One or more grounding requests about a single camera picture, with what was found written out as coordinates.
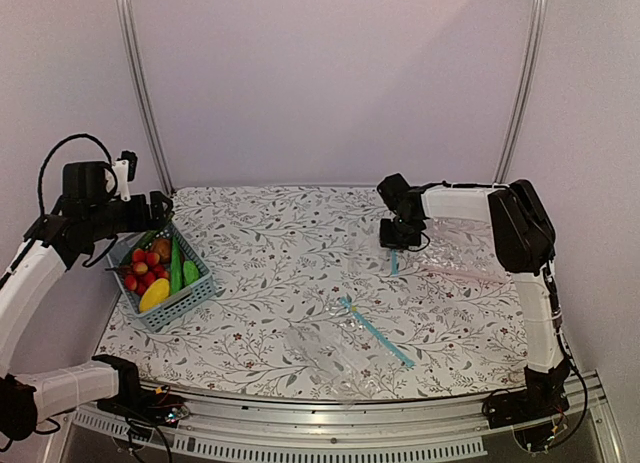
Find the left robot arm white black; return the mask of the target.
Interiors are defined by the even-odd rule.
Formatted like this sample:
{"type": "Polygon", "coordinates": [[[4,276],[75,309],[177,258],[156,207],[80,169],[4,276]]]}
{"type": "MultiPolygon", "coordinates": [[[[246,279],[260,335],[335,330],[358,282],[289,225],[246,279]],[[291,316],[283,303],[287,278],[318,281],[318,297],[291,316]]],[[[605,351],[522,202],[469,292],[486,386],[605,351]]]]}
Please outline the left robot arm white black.
{"type": "Polygon", "coordinates": [[[137,366],[125,359],[98,355],[88,362],[37,375],[17,376],[10,363],[19,340],[50,290],[78,261],[100,262],[95,246],[115,244],[121,235],[163,229],[173,204],[160,191],[133,195],[138,158],[125,150],[119,158],[106,152],[101,161],[68,163],[62,190],[51,209],[37,191],[38,217],[24,234],[1,277],[1,433],[22,441],[39,424],[82,404],[142,418],[151,393],[142,388],[137,366]]]}

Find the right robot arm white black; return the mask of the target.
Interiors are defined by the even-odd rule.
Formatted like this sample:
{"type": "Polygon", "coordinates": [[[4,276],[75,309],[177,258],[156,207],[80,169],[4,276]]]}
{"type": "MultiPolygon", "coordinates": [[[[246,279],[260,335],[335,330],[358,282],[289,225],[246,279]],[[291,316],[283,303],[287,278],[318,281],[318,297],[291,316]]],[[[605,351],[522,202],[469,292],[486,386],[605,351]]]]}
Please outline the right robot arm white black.
{"type": "Polygon", "coordinates": [[[510,184],[431,182],[412,186],[399,174],[386,177],[377,193],[392,212],[380,223],[382,247],[417,252],[427,245],[427,223],[454,218],[490,226],[494,254],[515,284],[527,338],[525,387],[495,390],[483,401],[490,428],[514,427],[514,439],[529,454],[567,443],[579,429],[563,425],[570,408],[564,383],[580,372],[563,341],[562,309],[555,281],[556,232],[526,179],[510,184]]]}

